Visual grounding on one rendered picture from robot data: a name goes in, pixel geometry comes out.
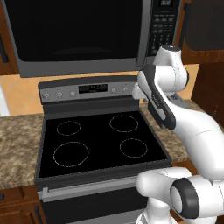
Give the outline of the grey and black cooker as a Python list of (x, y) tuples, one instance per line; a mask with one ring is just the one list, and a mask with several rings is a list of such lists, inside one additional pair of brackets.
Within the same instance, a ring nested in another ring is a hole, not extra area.
[(38, 224), (135, 224), (137, 174), (172, 159), (131, 95), (134, 76), (39, 83)]

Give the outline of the black oven door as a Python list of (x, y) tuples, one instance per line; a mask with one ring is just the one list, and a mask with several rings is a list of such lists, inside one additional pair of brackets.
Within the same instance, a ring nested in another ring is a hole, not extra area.
[(134, 224), (147, 200), (131, 187), (40, 202), (47, 224)]

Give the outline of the white appliance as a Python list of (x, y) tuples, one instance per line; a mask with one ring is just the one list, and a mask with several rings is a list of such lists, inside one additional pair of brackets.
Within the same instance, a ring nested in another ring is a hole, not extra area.
[(10, 111), (7, 105), (6, 98), (4, 96), (4, 91), (2, 85), (0, 84), (0, 116), (10, 116)]

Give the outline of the grey microwave oven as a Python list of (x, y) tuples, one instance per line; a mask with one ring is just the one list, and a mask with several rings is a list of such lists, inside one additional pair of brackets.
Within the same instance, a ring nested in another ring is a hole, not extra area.
[(138, 71), (172, 45), (182, 0), (0, 0), (23, 78)]

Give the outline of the brown wooden drawer front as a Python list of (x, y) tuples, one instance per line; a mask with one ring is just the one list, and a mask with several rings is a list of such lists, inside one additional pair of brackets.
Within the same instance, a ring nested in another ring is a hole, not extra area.
[(30, 202), (39, 199), (35, 185), (26, 185), (10, 189), (1, 189), (4, 200), (0, 200), (0, 206), (14, 203)]

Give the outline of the brown wooden wall cupboard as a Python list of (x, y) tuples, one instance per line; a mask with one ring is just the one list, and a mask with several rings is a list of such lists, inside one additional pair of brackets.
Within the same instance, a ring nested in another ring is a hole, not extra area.
[(9, 61), (3, 62), (2, 54), (0, 52), (0, 75), (6, 74), (19, 74), (18, 65), (16, 62), (15, 54), (12, 48), (11, 37), (8, 31), (4, 9), (0, 3), (0, 38), (3, 42), (3, 49)]

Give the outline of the dark-fronted wall cupboard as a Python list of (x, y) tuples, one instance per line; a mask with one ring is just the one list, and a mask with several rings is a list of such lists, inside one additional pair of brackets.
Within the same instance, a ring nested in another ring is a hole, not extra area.
[(180, 0), (176, 45), (179, 45), (185, 3), (190, 3), (190, 10), (182, 46), (183, 63), (224, 62), (224, 0)]

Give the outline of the brown wooden cupboard door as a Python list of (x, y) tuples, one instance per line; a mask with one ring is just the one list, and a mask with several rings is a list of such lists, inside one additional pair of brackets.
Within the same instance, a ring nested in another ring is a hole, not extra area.
[(43, 224), (47, 224), (46, 217), (39, 203), (25, 203), (0, 207), (0, 224), (39, 224), (34, 211), (36, 205), (39, 206)]

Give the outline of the grey box-shaped appliance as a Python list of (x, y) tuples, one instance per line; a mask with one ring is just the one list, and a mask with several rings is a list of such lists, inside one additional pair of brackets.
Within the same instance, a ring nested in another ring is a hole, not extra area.
[(167, 95), (167, 98), (171, 103), (175, 104), (176, 106), (186, 109), (189, 108), (188, 103), (185, 102), (177, 93), (169, 93)]

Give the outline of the brown wooden tall cupboard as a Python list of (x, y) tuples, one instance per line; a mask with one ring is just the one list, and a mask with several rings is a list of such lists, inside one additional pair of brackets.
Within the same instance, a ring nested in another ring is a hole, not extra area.
[(224, 128), (224, 63), (199, 66), (192, 100)]

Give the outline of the black glass hob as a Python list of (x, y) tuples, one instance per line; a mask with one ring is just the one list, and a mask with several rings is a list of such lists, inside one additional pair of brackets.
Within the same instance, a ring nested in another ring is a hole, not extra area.
[(139, 111), (45, 122), (39, 176), (127, 177), (172, 163)]

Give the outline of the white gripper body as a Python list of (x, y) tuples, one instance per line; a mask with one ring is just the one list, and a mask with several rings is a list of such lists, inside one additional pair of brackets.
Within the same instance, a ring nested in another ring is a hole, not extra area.
[(132, 96), (135, 100), (140, 100), (145, 98), (145, 94), (142, 91), (142, 89), (138, 86), (138, 83), (136, 83), (133, 87)]

